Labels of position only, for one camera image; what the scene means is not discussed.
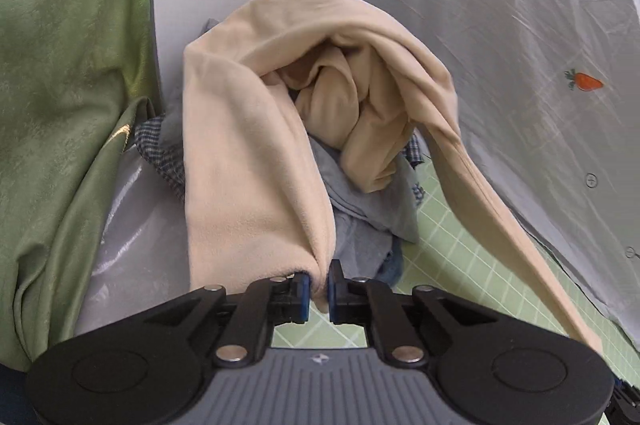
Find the green curtain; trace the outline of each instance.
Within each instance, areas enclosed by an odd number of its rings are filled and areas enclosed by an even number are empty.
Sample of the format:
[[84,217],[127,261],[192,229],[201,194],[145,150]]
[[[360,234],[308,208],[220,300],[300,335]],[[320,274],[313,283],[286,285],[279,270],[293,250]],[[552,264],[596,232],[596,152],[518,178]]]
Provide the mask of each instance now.
[[0,0],[0,363],[69,338],[130,127],[158,109],[149,0]]

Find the white fabric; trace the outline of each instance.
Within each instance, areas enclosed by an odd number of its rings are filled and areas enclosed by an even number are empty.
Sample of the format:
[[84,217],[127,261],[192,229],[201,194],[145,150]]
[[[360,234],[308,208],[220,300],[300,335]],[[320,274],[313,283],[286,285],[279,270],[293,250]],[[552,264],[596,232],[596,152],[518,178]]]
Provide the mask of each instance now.
[[475,163],[638,347],[640,0],[365,1],[449,68]]

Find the beige blanket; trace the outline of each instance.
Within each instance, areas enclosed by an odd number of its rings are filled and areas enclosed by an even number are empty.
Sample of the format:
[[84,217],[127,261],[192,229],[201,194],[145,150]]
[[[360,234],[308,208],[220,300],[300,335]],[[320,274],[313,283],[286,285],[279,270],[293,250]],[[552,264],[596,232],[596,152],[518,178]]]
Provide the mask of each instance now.
[[[600,350],[466,153],[449,72],[388,14],[361,0],[252,0],[187,46],[184,79],[193,287],[233,293],[302,270],[321,297],[335,228],[305,128],[342,149],[343,170],[368,192],[389,182],[418,126],[466,229]],[[295,106],[285,84],[300,90]]]

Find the green tile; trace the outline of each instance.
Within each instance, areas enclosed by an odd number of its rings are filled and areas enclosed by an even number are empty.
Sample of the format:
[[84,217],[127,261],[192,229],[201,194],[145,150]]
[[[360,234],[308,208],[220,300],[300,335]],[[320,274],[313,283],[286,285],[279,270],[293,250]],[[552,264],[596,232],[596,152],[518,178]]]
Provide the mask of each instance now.
[[462,231],[462,225],[458,218],[453,215],[453,212],[447,212],[447,215],[444,216],[440,226],[456,237],[460,234],[460,231]]
[[500,261],[494,260],[494,270],[496,275],[499,275],[505,280],[509,280],[511,276],[511,270],[509,270],[504,264]]
[[435,184],[431,183],[432,188],[437,188],[440,185],[438,183],[438,180],[434,177],[435,173],[433,172],[433,166],[431,166],[431,164],[418,165],[415,168],[415,174],[418,176],[418,181],[420,182],[420,185],[422,185],[425,190],[426,190],[425,185],[427,185],[430,180],[435,183]]
[[286,338],[293,347],[296,347],[300,340],[309,332],[308,324],[283,324],[278,326],[278,332]]
[[520,309],[520,305],[522,303],[522,295],[514,290],[513,287],[509,286],[507,293],[502,301],[502,304],[507,309],[510,315],[515,316]]
[[460,243],[454,243],[451,252],[447,256],[447,260],[451,264],[458,266],[462,271],[466,271],[475,257],[476,256],[469,251],[466,246],[462,246]]
[[438,250],[445,257],[449,255],[455,243],[455,237],[439,228],[427,239],[427,244],[431,246],[431,248]]
[[424,246],[414,259],[414,264],[431,278],[436,278],[447,262],[446,257],[430,246]]
[[486,262],[489,266],[494,267],[495,264],[498,264],[495,257],[491,255],[488,251],[486,251],[482,246],[478,246],[475,250],[476,255],[484,262]]
[[298,344],[298,347],[308,347],[310,349],[342,349],[347,345],[350,345],[350,343],[344,336],[338,333],[333,326],[322,322],[319,327],[314,329],[314,332]]
[[431,198],[437,199],[439,202],[447,206],[447,200],[444,198],[441,188],[436,188]]
[[433,194],[438,188],[440,188],[438,180],[430,176],[428,176],[424,181],[421,181],[420,185],[429,195]]
[[420,212],[431,217],[436,223],[439,223],[449,209],[435,198],[429,199],[420,208]]
[[445,291],[455,294],[458,291],[461,280],[460,270],[451,264],[446,264],[436,278],[436,283]]
[[471,302],[479,303],[484,290],[475,282],[463,282],[458,286],[458,296]]
[[[515,275],[513,275],[509,280],[509,284],[511,284],[511,287],[514,288],[514,290],[516,290],[520,295],[525,295],[525,291],[526,291],[526,286],[525,283],[522,282],[518,277],[516,277]],[[538,303],[538,298],[533,294],[533,292],[531,292],[531,290],[529,290],[529,295],[530,295],[530,299],[531,300],[536,300],[536,304]]]
[[476,257],[475,261],[471,264],[468,270],[468,275],[482,287],[487,289],[489,275],[491,274],[491,268],[484,262]]
[[471,251],[476,251],[476,248],[479,246],[478,242],[466,230],[462,231],[462,233],[458,236],[458,240]]
[[405,259],[414,261],[419,254],[420,245],[415,245],[414,243],[408,243],[406,241],[402,242],[402,255],[404,255]]
[[551,324],[551,321],[545,315],[540,315],[536,325],[540,326],[541,328],[548,329],[549,331],[554,330],[554,326]]
[[496,299],[494,296],[490,295],[486,291],[484,292],[484,296],[482,296],[481,299],[479,300],[479,304],[482,304],[483,306],[487,306],[488,308],[491,308],[492,310],[497,311],[499,313],[505,313],[505,309],[500,303],[500,300]]
[[524,300],[518,318],[528,323],[533,323],[536,320],[536,314],[538,311],[528,300]]
[[438,229],[438,223],[428,215],[418,212],[418,231],[421,239],[428,239]]
[[[477,259],[476,262],[484,264],[479,259]],[[490,278],[488,279],[488,284],[487,284],[487,286],[485,286],[485,289],[496,300],[498,300],[498,302],[501,302],[503,300],[503,296],[506,293],[506,291],[508,290],[508,288],[509,288],[509,285],[507,284],[507,281],[505,279],[503,279],[502,277],[498,277],[495,273],[490,276]]]
[[351,342],[353,342],[356,347],[367,347],[367,337],[363,328],[360,328],[359,331],[351,336]]
[[291,347],[284,341],[279,333],[273,333],[273,340],[271,341],[271,347]]
[[356,324],[340,324],[339,326],[334,326],[338,329],[345,337],[351,338],[353,335],[356,335],[357,332],[362,330],[362,326],[357,326]]

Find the carrot embroidery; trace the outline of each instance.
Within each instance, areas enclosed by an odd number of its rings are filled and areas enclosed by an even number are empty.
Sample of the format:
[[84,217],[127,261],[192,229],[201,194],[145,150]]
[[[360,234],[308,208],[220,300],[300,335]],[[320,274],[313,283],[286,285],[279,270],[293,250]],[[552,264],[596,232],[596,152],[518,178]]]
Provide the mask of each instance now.
[[571,71],[565,71],[564,77],[569,80],[569,89],[573,89],[576,85],[580,90],[596,90],[604,87],[604,84],[597,78],[593,78],[583,72],[575,72],[575,69]]

